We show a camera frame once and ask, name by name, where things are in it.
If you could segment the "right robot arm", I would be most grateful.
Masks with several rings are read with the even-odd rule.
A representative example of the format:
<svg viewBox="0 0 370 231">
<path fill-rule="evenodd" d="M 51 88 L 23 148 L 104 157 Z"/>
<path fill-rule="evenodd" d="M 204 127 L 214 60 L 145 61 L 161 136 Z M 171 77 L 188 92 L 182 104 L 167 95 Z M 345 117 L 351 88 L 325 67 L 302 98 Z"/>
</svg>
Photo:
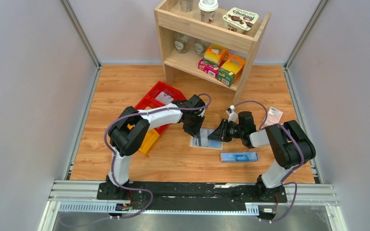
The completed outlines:
<svg viewBox="0 0 370 231">
<path fill-rule="evenodd" d="M 261 174 L 256 184 L 264 189 L 282 185 L 296 169 L 316 157 L 316 149 L 297 121 L 273 124 L 257 130 L 252 112 L 237 113 L 238 122 L 223 119 L 208 139 L 231 142 L 240 139 L 247 148 L 270 146 L 274 161 L 268 170 Z"/>
</svg>

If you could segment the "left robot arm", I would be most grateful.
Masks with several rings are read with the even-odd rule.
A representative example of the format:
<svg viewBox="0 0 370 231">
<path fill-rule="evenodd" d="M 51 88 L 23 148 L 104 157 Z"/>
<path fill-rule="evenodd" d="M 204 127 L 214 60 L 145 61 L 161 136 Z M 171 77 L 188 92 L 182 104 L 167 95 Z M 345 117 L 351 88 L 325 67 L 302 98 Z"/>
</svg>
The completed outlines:
<svg viewBox="0 0 370 231">
<path fill-rule="evenodd" d="M 181 123 L 184 132 L 191 136 L 200 133 L 205 119 L 204 113 L 212 99 L 205 103 L 202 94 L 189 100 L 173 101 L 167 105 L 149 110 L 136 110 L 129 106 L 113 121 L 104 133 L 104 143 L 112 152 L 112 164 L 106 177 L 108 185 L 128 190 L 129 168 L 132 155 L 145 139 L 148 131 L 169 124 Z"/>
</svg>

